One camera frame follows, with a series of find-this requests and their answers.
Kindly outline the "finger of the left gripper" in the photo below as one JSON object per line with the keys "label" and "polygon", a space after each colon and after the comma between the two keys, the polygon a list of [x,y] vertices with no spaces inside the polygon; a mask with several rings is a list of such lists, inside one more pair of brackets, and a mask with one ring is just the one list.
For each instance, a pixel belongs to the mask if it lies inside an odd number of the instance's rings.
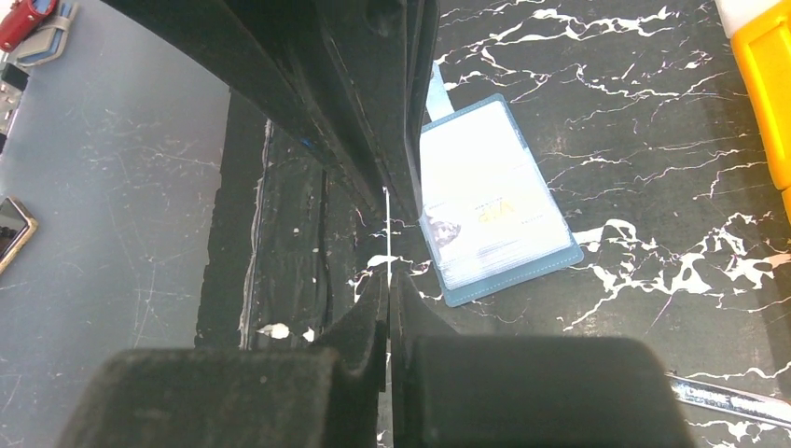
{"label": "finger of the left gripper", "polygon": [[425,102],[432,77],[433,55],[437,42],[438,1],[407,1],[407,76],[405,152],[407,184],[404,212],[408,217],[421,214],[422,189],[419,141]]}
{"label": "finger of the left gripper", "polygon": [[367,210],[409,207],[403,1],[116,1],[304,145]]}

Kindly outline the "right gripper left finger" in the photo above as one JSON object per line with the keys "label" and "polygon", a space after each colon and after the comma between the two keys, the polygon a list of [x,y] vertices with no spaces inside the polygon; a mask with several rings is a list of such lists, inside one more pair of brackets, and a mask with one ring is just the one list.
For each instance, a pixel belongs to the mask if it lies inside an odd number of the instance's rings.
{"label": "right gripper left finger", "polygon": [[296,349],[127,350],[96,372],[61,447],[372,447],[388,279]]}

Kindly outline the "blue card holder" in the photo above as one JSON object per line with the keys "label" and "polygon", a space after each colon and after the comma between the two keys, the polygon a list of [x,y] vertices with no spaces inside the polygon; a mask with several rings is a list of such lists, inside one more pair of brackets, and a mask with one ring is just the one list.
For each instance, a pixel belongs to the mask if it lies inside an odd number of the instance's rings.
{"label": "blue card holder", "polygon": [[420,225],[448,306],[583,259],[502,95],[455,109],[433,66],[426,111]]}

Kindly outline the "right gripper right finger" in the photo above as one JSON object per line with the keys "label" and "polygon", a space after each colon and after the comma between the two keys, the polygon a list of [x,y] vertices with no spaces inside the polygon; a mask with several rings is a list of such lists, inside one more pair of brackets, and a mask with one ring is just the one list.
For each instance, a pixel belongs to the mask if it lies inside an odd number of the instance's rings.
{"label": "right gripper right finger", "polygon": [[464,335],[390,289],[397,447],[690,447],[664,369],[621,337]]}

